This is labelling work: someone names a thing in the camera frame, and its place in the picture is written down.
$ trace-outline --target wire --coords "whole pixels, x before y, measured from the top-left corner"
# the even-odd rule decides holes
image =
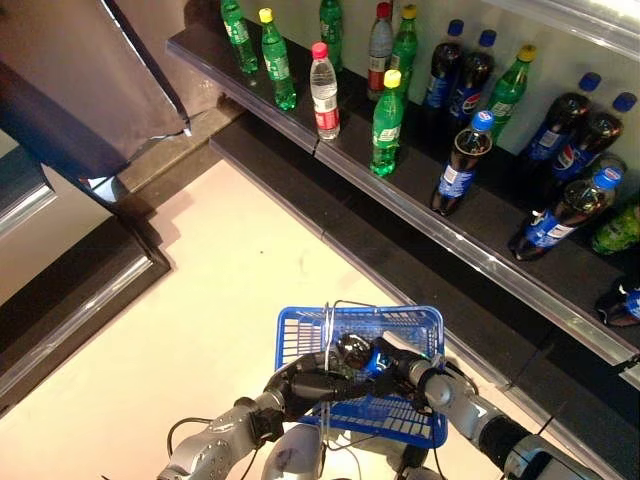
[[[211,423],[213,422],[210,418],[200,418],[200,417],[187,417],[182,420],[178,420],[173,424],[173,427],[169,429],[169,433],[167,434],[167,453],[169,457],[173,455],[173,432],[175,432],[176,428],[185,423]]]

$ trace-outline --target white floor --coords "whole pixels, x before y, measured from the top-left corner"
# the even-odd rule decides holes
[[[393,304],[224,161],[164,204],[152,223],[173,272],[0,420],[1,479],[154,479],[167,463],[166,433],[176,420],[215,417],[262,391],[283,307]],[[461,366],[483,395],[538,428]],[[200,428],[181,428],[176,442]],[[384,457],[353,452],[363,479],[393,478]],[[247,479],[260,478],[268,453],[267,444]],[[450,480],[500,477],[453,429],[438,454]],[[229,478],[240,478],[247,461]],[[328,456],[323,478],[337,477],[358,478],[347,451]]]

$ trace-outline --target green soda bottle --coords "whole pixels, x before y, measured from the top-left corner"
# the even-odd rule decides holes
[[[251,40],[244,21],[244,14],[236,0],[222,0],[220,2],[220,14],[227,29],[227,35],[233,46],[233,53],[244,73],[258,71],[258,59],[251,48]]]
[[[387,70],[384,74],[385,90],[373,113],[373,158],[371,170],[384,177],[396,168],[396,150],[404,115],[404,103],[400,93],[402,74]]]
[[[322,0],[320,4],[320,37],[329,46],[333,69],[342,71],[342,8],[338,0]]]
[[[273,13],[270,8],[263,8],[258,12],[262,22],[262,53],[267,65],[269,78],[273,82],[276,104],[282,110],[291,110],[296,106],[296,91],[289,72],[287,46],[273,23]]]
[[[611,255],[638,242],[640,242],[640,203],[634,200],[629,202],[613,220],[596,231],[591,239],[591,246],[598,253]]]
[[[527,89],[527,75],[529,64],[536,58],[536,47],[524,45],[518,52],[516,61],[511,68],[498,80],[496,88],[491,94],[487,110],[491,110],[495,122],[491,129],[493,141],[498,139],[502,129],[507,124],[513,109]]]
[[[402,94],[404,102],[406,102],[405,97],[411,82],[411,74],[413,73],[413,60],[416,58],[416,51],[418,50],[416,12],[415,5],[406,5],[402,9],[402,23],[393,42],[393,51],[391,52],[391,66],[389,68],[398,70],[402,75],[398,90]]]

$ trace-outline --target black shelf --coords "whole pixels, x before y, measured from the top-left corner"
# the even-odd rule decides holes
[[[249,22],[260,54],[259,27]],[[371,112],[365,80],[345,70],[339,75],[341,134],[319,142],[309,92],[309,51],[287,42],[298,106],[279,110],[272,100],[264,67],[247,77],[237,67],[221,25],[193,25],[168,41],[168,51],[219,83],[256,116],[294,141],[317,160],[380,202],[403,220],[540,312],[610,364],[639,352],[640,329],[610,330],[593,311],[595,300],[625,272],[572,239],[543,259],[520,263],[506,244],[525,217],[525,210],[502,188],[512,157],[497,149],[483,160],[476,183],[461,208],[444,219],[426,207],[438,181],[446,148],[425,146],[419,109],[410,105],[403,125],[404,147],[396,171],[381,180],[368,170],[371,156]]]

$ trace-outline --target plastic basket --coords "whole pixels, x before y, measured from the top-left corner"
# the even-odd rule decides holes
[[[280,312],[276,343],[276,369],[300,355],[324,350],[327,308],[288,307]],[[402,337],[428,358],[444,355],[442,315],[433,307],[335,308],[332,343],[343,333],[357,333],[367,340],[385,331]],[[300,419],[319,424],[318,408]],[[398,440],[421,448],[438,448],[447,439],[443,415],[417,413],[396,395],[371,396],[337,402],[331,406],[330,426]]]

